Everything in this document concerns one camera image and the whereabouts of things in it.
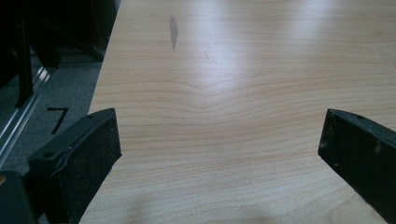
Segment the light wood surface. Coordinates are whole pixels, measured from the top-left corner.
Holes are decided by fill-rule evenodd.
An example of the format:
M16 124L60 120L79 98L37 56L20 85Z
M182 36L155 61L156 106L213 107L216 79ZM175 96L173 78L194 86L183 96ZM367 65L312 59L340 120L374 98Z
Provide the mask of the light wood surface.
M317 151L328 108L396 130L395 68L394 0L124 0L91 106L123 156L81 223L383 223Z

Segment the black object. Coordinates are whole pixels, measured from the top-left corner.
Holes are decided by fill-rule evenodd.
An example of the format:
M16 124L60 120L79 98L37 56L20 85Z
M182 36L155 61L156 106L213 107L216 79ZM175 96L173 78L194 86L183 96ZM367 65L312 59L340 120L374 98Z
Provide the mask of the black object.
M15 38L12 45L16 45L18 53L17 107L22 107L33 93L30 46L44 67L59 66L61 58L56 47L62 41L102 61L105 54L96 48L106 49L117 15L113 0L2 0L1 7L0 24L6 26L0 27L1 31L15 30L15 34L7 35ZM8 42L0 40L0 52L14 47L9 47Z
M24 188L18 174L0 172L0 223L35 223L43 213L50 223L79 223L120 156L115 110L86 116L28 158Z
M388 223L396 223L396 132L329 109L319 156Z

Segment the black plastic part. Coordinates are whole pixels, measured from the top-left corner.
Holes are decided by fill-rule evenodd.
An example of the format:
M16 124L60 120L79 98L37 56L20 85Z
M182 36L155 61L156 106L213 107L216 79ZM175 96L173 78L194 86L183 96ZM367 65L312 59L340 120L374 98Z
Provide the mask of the black plastic part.
M79 120L32 154L29 175L44 185L49 222L78 223L120 156L114 109Z
M30 61L30 45L26 20L26 6L16 7L17 53L19 63L20 96L17 107L22 107L33 93L32 65Z
M0 224L36 224L21 177L13 171L0 172Z
M388 223L396 223L396 132L329 109L319 156Z

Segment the gray carpet floor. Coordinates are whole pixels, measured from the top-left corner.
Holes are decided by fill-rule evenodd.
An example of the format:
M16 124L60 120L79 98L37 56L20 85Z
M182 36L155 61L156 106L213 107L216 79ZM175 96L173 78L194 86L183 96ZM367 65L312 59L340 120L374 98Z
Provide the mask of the gray carpet floor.
M1 170L14 170L24 175L28 171L26 159L31 153L88 114L102 63L78 53L77 50L63 51L61 56L60 67L50 74L49 82L40 93L35 110ZM36 72L39 63L35 63L35 59L32 61ZM18 100L17 77L0 89L0 100L2 130L15 110ZM55 127L63 111L51 111L49 108L68 109L56 133Z

